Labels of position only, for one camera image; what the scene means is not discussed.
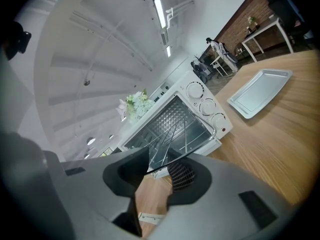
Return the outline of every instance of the white table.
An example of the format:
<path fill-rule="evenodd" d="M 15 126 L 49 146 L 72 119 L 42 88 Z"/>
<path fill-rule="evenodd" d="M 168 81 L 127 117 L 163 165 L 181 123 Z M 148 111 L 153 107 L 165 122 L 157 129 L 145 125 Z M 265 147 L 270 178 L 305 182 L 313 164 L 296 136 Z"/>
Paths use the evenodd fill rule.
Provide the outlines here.
<path fill-rule="evenodd" d="M 219 71 L 218 67 L 222 68 L 223 72 L 228 76 L 227 72 L 224 70 L 224 68 L 223 68 L 223 67 L 219 64 L 219 62 L 218 62 L 218 60 L 219 60 L 220 58 L 221 58 L 220 56 L 216 57 L 215 60 L 214 60 L 210 65 L 212 65 L 213 68 L 216 69 L 222 77 L 223 77 L 224 75 L 221 74 L 221 72 Z"/>
<path fill-rule="evenodd" d="M 255 58 L 254 54 L 251 52 L 251 50 L 248 48 L 248 46 L 246 45 L 246 42 L 248 42 L 249 40 L 253 40 L 256 45 L 259 47 L 260 51 L 264 54 L 264 50 L 262 49 L 262 47 L 260 46 L 260 44 L 257 42 L 257 40 L 255 39 L 255 37 L 259 34 L 261 34 L 262 32 L 266 31 L 267 29 L 271 28 L 272 26 L 277 26 L 278 29 L 280 30 L 285 42 L 286 42 L 286 45 L 288 46 L 289 50 L 290 50 L 290 53 L 294 53 L 294 50 L 292 49 L 292 46 L 290 44 L 290 41 L 288 39 L 288 36 L 285 32 L 285 30 L 282 28 L 282 26 L 280 25 L 280 22 L 279 22 L 279 18 L 278 17 L 272 17 L 271 19 L 267 20 L 267 21 L 264 21 L 260 28 L 258 30 L 256 30 L 252 35 L 250 35 L 249 37 L 247 37 L 243 42 L 243 46 L 244 48 L 248 51 L 248 53 L 251 55 L 252 59 L 254 60 L 254 62 L 257 62 L 257 59 Z"/>

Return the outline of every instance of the gray robot arm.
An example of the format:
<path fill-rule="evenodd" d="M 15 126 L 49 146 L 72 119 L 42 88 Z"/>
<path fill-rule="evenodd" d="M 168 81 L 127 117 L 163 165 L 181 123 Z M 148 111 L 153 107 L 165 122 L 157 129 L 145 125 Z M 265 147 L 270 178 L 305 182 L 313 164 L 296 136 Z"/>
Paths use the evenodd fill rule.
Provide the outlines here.
<path fill-rule="evenodd" d="M 148 148 L 60 163 L 17 134 L 5 135 L 1 179 L 28 220 L 52 239 L 141 236 L 135 191 L 147 173 Z M 173 149 L 169 160 L 180 156 Z M 238 166 L 190 154 L 168 166 L 168 213 L 149 236 L 163 239 L 263 239 L 292 208 Z"/>

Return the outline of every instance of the person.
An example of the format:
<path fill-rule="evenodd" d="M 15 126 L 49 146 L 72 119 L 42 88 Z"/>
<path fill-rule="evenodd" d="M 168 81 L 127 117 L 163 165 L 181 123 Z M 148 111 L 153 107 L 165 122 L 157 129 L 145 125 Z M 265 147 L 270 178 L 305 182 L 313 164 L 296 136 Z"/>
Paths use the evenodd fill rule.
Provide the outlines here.
<path fill-rule="evenodd" d="M 217 40 L 212 40 L 210 37 L 206 39 L 206 43 L 210 44 L 212 49 L 223 59 L 223 61 L 229 66 L 229 68 L 232 70 L 232 72 L 237 72 L 237 58 L 232 55 L 231 52 L 229 52 L 224 44 L 222 42 L 219 42 Z"/>

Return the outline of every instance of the control dial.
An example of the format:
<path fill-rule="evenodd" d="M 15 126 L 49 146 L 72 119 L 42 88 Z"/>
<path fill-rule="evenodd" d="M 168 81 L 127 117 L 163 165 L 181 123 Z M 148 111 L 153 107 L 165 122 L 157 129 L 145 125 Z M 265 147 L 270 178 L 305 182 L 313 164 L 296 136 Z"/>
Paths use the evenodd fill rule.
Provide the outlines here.
<path fill-rule="evenodd" d="M 204 92 L 204 86 L 198 81 L 193 81 L 189 83 L 186 87 L 186 95 L 189 98 L 200 99 L 204 95 Z"/>
<path fill-rule="evenodd" d="M 216 130 L 222 129 L 224 132 L 226 130 L 226 117 L 222 113 L 217 113 L 212 117 L 211 124 L 216 128 Z"/>
<path fill-rule="evenodd" d="M 200 112 L 204 116 L 210 116 L 215 113 L 216 103 L 211 98 L 206 98 L 204 102 L 200 104 Z"/>

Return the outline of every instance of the oven knob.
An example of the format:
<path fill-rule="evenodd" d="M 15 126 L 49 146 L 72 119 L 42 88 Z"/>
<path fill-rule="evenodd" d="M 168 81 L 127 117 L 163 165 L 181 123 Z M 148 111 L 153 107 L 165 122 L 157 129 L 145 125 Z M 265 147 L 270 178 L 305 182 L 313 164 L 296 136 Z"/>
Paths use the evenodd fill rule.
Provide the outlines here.
<path fill-rule="evenodd" d="M 225 129 L 225 123 L 226 123 L 225 115 L 222 113 L 216 114 L 212 118 L 211 123 L 217 130 Z"/>
<path fill-rule="evenodd" d="M 204 116 L 210 116 L 215 112 L 216 104 L 212 99 L 206 99 L 200 104 L 200 111 Z"/>
<path fill-rule="evenodd" d="M 204 88 L 200 83 L 197 83 L 197 82 L 189 84 L 186 88 L 186 94 L 190 98 L 200 99 L 203 93 L 204 93 Z"/>

